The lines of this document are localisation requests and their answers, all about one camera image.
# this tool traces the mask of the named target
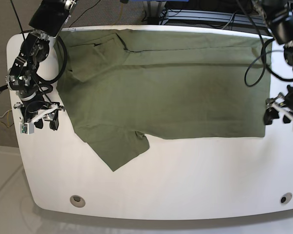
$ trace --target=olive green fabric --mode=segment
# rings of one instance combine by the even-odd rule
[[[69,57],[59,95],[75,133],[113,171],[148,150],[145,134],[264,137],[270,76],[254,88],[244,84],[259,39],[131,30],[60,36]],[[257,62],[248,82],[261,71]]]

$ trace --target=round hole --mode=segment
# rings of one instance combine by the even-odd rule
[[[286,197],[281,198],[281,203],[284,203],[286,201]]]
[[[286,193],[286,194],[284,194],[284,195],[281,197],[281,199],[280,199],[280,203],[281,203],[282,205],[286,205],[286,204],[288,204],[288,203],[291,201],[292,197],[293,197],[293,194],[291,194],[291,193]]]
[[[81,196],[73,195],[70,197],[70,202],[72,205],[78,208],[82,208],[86,205],[85,200]]]
[[[76,202],[80,202],[80,200],[81,200],[80,197],[78,197],[78,196],[74,196],[73,199],[74,199],[74,201],[76,201]]]

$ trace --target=floor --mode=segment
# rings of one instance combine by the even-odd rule
[[[0,147],[0,234],[293,234],[293,210],[238,218],[145,221],[43,210],[32,199],[18,148]]]
[[[226,4],[231,4],[234,0],[228,0]],[[30,29],[28,23],[37,10],[41,0],[15,0],[15,7],[18,12],[21,24],[24,30]],[[202,0],[197,4],[197,0],[191,0],[189,3],[176,2],[171,3],[171,8],[193,8],[201,7],[204,10],[219,10],[222,0]],[[74,22],[87,8],[91,7],[96,3],[94,0],[80,0],[76,9],[73,12],[67,26]],[[92,25],[112,25],[112,24],[146,24],[142,22],[145,17],[143,4],[140,1],[130,1],[129,4],[124,6],[121,18],[118,20],[121,10],[121,4],[119,0],[101,0],[96,7],[85,13],[73,26],[92,26]],[[231,8],[223,8],[223,11],[230,12],[235,11]],[[171,25],[182,25],[182,26],[194,26],[194,27],[208,27],[201,24],[186,25],[180,22],[169,22]],[[255,33],[253,29],[244,29],[233,27],[229,30],[244,31]],[[7,75],[6,65],[6,44],[11,36],[20,32],[16,16],[14,15],[13,8],[10,5],[9,0],[0,0],[0,86],[5,85],[5,76]],[[5,90],[0,95],[0,116],[5,111],[11,109],[9,91]],[[12,123],[12,116],[10,114],[9,120],[5,117],[1,121],[6,124],[8,121]],[[0,124],[0,145],[18,147],[17,137],[15,128],[6,128],[5,125]]]

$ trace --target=yellow cable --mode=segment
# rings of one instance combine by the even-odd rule
[[[8,111],[8,114],[7,114],[7,124],[8,124],[8,127],[10,126],[10,124],[9,124],[9,112],[10,112],[11,110],[9,110]]]
[[[115,23],[112,24],[112,25],[115,25],[115,24],[121,19],[122,14],[123,14],[123,8],[124,8],[124,4],[122,3],[122,4],[121,4],[121,12],[119,13],[118,19],[117,19],[117,21],[115,21]]]

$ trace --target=white tabletop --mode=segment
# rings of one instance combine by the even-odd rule
[[[18,164],[0,176],[0,234],[293,234],[293,210],[237,218],[147,221],[100,218],[39,209],[33,202],[20,155],[1,147],[0,158]]]
[[[257,35],[179,26],[96,26],[70,30],[132,29]],[[10,68],[22,36],[7,45]],[[281,49],[273,44],[273,49]],[[293,77],[282,53],[272,54],[272,68]],[[55,51],[41,63],[38,74],[52,79],[58,73]],[[271,80],[271,96],[286,93],[287,83]],[[61,99],[56,91],[53,101]],[[14,105],[20,101],[11,92]],[[32,135],[18,133],[19,115],[13,110],[19,148],[35,203],[53,211],[129,219],[207,219],[256,215],[293,209],[292,126],[276,120],[266,127],[265,138],[198,138],[163,140],[147,136],[150,149],[112,172],[73,131],[67,113],[59,113],[59,129],[47,123]],[[72,195],[86,201],[83,208],[70,203]]]

